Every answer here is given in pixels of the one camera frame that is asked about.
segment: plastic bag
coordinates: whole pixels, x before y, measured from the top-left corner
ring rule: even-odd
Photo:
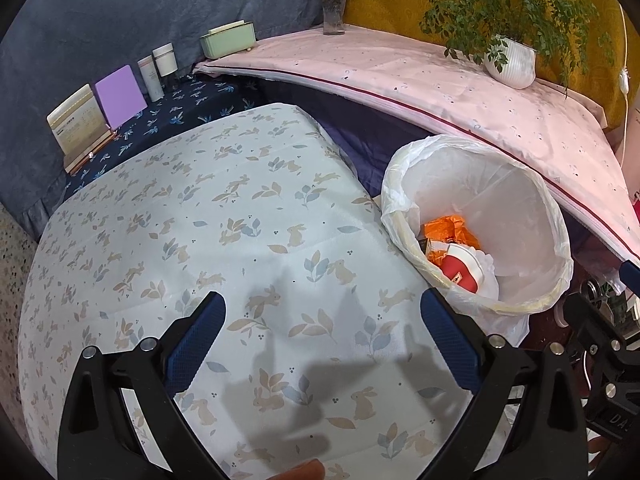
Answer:
[[[420,250],[420,226],[445,215],[462,216],[493,257],[498,300],[453,284]],[[382,183],[382,222],[455,310],[513,345],[527,335],[529,314],[553,306],[569,287],[569,236],[542,178],[477,141],[439,135],[400,148]]]

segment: glass vase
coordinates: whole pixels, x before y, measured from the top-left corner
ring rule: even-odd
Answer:
[[[322,13],[324,14],[323,34],[327,36],[344,34],[342,15],[344,14],[346,2],[347,0],[322,0]]]

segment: white jar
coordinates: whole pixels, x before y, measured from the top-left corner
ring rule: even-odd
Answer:
[[[523,90],[536,79],[536,51],[509,38],[500,38],[507,46],[499,46],[508,61],[498,72],[493,61],[484,54],[484,66],[491,76],[516,90]]]
[[[175,62],[174,46],[171,43],[156,48],[153,54],[160,77],[178,70],[178,65]]]
[[[154,57],[147,56],[145,59],[141,59],[138,62],[138,67],[140,68],[142,79],[145,82],[146,90],[149,92],[149,99],[151,99],[152,103],[155,103],[158,99],[164,97],[164,92],[162,91],[158,72],[156,72]]]

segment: electric cord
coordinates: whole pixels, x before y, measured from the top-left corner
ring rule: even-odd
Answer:
[[[589,374],[587,373],[587,351],[582,354],[582,371],[584,372],[584,378],[587,379],[587,387],[591,391],[591,381],[589,380]]]
[[[627,56],[628,56],[628,37],[627,37],[627,33],[626,33],[626,19],[625,19],[625,11],[622,8],[622,5],[620,5],[620,14],[622,15],[622,25],[623,25],[623,29],[625,31],[625,63],[622,67],[622,70],[620,71],[619,74],[619,83],[620,83],[620,91],[623,93],[624,97],[625,97],[625,123],[624,123],[624,133],[622,136],[622,156],[620,157],[620,169],[622,169],[622,166],[625,163],[625,150],[626,150],[626,122],[628,121],[629,118],[629,98],[628,98],[628,94],[629,94],[629,72],[628,69],[626,68],[626,60],[627,60]]]

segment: dark blue blanket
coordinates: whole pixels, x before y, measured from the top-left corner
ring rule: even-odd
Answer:
[[[266,104],[249,77],[187,78],[177,91],[142,110],[117,129],[116,137],[66,181],[65,200],[152,146],[200,124]]]

